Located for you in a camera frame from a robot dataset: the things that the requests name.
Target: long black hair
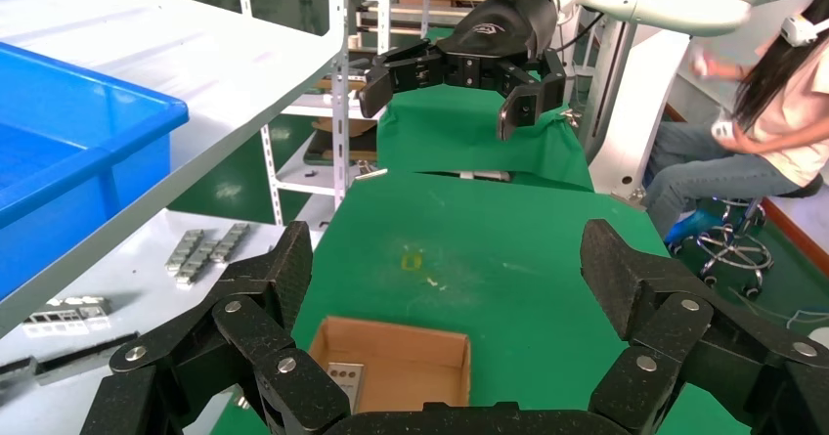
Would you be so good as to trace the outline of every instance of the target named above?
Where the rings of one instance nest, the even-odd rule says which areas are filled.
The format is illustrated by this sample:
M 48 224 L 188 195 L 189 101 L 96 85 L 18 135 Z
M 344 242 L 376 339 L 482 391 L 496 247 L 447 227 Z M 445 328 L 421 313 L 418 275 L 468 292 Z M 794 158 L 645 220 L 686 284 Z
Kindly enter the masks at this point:
M 803 11 L 803 16 L 815 24 L 829 19 L 829 0 L 812 1 Z M 817 35 L 817 40 L 813 43 L 803 47 L 792 47 L 783 36 L 778 36 L 740 83 L 737 89 L 737 104 L 734 107 L 735 120 L 744 129 L 754 125 L 771 100 L 785 88 L 795 71 L 827 39 L 829 31 L 824 31 Z

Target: pink shirt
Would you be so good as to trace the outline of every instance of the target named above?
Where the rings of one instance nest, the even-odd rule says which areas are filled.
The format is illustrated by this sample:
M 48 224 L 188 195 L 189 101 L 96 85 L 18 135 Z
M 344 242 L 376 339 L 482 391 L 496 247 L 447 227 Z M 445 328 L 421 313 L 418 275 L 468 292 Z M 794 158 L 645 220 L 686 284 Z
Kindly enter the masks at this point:
M 764 54 L 770 45 L 771 42 L 762 46 L 758 54 Z M 792 75 L 748 135 L 759 142 L 766 142 L 824 117 L 829 117 L 829 41 L 813 52 Z M 792 182 L 805 186 L 829 159 L 829 140 L 807 147 L 765 153 L 762 157 Z

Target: blue shoe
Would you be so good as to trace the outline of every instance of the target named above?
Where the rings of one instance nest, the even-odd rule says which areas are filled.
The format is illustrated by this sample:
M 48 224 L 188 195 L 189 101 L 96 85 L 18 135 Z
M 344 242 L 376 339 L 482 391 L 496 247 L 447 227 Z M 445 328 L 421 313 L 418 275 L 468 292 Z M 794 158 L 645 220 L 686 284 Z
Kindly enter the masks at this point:
M 665 238 L 667 244 L 679 242 L 688 237 L 695 237 L 713 227 L 721 227 L 722 219 L 717 215 L 697 210 L 684 220 L 677 222 Z

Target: metal screw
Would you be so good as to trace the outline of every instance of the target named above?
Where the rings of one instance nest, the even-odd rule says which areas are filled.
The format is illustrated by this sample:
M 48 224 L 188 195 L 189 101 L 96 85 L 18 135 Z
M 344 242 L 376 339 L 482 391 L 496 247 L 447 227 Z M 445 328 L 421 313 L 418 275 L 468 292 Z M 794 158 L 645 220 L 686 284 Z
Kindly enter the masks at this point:
M 817 351 L 814 350 L 814 347 L 806 344 L 805 342 L 795 342 L 792 344 L 792 347 L 807 357 L 817 357 Z
M 280 360 L 279 364 L 277 365 L 277 370 L 279 370 L 280 373 L 288 373 L 289 371 L 295 368 L 296 361 L 290 357 Z
M 235 313 L 236 311 L 238 311 L 240 309 L 241 309 L 241 303 L 239 303 L 236 300 L 234 300 L 234 301 L 228 303 L 227 305 L 225 305 L 225 311 L 227 311 L 228 313 Z
M 636 359 L 636 364 L 645 371 L 656 371 L 656 362 L 646 355 L 641 355 Z
M 682 308 L 688 311 L 699 311 L 699 303 L 694 300 L 682 300 Z
M 127 362 L 135 362 L 145 355 L 147 355 L 147 347 L 139 345 L 138 347 L 133 347 L 128 350 L 127 355 L 124 358 L 127 359 Z

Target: blue jeans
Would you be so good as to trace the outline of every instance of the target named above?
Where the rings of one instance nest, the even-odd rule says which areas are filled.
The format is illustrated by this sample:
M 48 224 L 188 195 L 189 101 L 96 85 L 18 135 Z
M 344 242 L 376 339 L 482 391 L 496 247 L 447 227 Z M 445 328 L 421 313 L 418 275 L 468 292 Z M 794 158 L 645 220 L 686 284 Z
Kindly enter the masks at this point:
M 700 198 L 755 198 L 796 191 L 765 158 L 724 149 L 711 125 L 663 122 L 643 179 L 642 205 L 661 238 Z

